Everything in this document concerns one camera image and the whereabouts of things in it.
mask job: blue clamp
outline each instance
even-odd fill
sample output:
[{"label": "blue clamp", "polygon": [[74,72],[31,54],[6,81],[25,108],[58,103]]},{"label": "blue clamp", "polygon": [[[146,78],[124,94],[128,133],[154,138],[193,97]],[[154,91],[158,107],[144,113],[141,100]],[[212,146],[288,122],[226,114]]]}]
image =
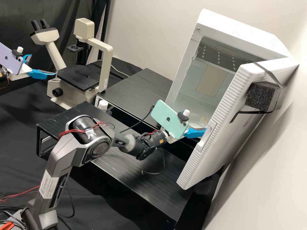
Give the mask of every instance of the blue clamp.
[{"label": "blue clamp", "polygon": [[202,130],[197,130],[193,128],[188,128],[188,131],[183,134],[186,138],[197,138],[197,137],[202,137],[203,134],[206,132],[207,128],[204,128]]},{"label": "blue clamp", "polygon": [[[27,64],[31,58],[32,54],[26,54],[23,56],[23,63]],[[41,80],[46,80],[49,75],[55,75],[56,73],[50,73],[50,72],[43,72],[41,70],[33,69],[31,72],[27,73],[30,77],[35,78],[35,79],[41,79]]]},{"label": "blue clamp", "polygon": [[45,80],[49,75],[55,75],[55,73],[46,73],[37,69],[33,69],[31,72],[27,73],[30,77],[35,79]]}]

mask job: black foam block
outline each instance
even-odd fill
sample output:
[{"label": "black foam block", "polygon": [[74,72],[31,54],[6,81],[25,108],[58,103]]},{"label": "black foam block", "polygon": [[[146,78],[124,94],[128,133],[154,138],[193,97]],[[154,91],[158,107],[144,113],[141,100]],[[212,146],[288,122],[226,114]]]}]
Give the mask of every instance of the black foam block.
[{"label": "black foam block", "polygon": [[245,105],[264,112],[273,111],[280,93],[281,88],[276,84],[267,81],[253,82],[249,87]]}]

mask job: white wall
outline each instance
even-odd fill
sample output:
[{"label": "white wall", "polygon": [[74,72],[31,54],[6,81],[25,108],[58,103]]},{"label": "white wall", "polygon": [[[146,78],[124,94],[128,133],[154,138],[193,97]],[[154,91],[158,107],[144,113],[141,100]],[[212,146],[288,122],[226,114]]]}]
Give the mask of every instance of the white wall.
[{"label": "white wall", "polygon": [[306,14],[303,2],[113,0],[106,42],[115,57],[173,79],[202,8],[274,32],[289,46],[302,26],[296,19]]},{"label": "white wall", "polygon": [[[292,4],[307,12],[305,1]],[[271,13],[276,11],[286,13],[287,8]],[[285,20],[292,26],[283,26]],[[231,164],[211,205],[206,230],[307,229],[307,18],[290,14],[280,19],[279,28],[268,30],[279,31],[284,41],[292,37],[288,46],[300,66],[283,107],[265,116]]]}]

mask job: black backdrop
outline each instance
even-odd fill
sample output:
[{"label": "black backdrop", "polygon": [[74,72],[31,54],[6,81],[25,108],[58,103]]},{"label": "black backdrop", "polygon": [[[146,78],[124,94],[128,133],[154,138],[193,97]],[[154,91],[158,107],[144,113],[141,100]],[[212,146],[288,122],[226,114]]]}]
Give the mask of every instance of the black backdrop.
[{"label": "black backdrop", "polygon": [[[76,18],[88,18],[95,22],[95,34],[106,5],[106,0],[0,0],[0,42],[16,49],[24,48],[24,54],[32,54],[30,67],[55,71],[45,46],[35,45],[30,38],[34,31],[31,21],[45,18],[56,27],[60,38],[55,42],[67,66],[75,64],[76,53],[68,52],[66,46],[75,44],[73,27]],[[35,82],[25,78],[10,82],[0,95]]]}]

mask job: white label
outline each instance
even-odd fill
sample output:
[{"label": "white label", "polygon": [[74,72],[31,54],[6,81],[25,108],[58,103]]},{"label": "white label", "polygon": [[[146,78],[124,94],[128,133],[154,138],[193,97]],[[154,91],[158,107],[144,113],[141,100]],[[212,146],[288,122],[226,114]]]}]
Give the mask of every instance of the white label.
[{"label": "white label", "polygon": [[107,85],[108,85],[108,79],[105,79],[105,83],[104,83],[103,87],[106,88]]},{"label": "white label", "polygon": [[44,199],[52,198],[54,190],[58,184],[58,177],[51,177],[47,170],[45,170],[41,186],[39,187],[39,192]]}]

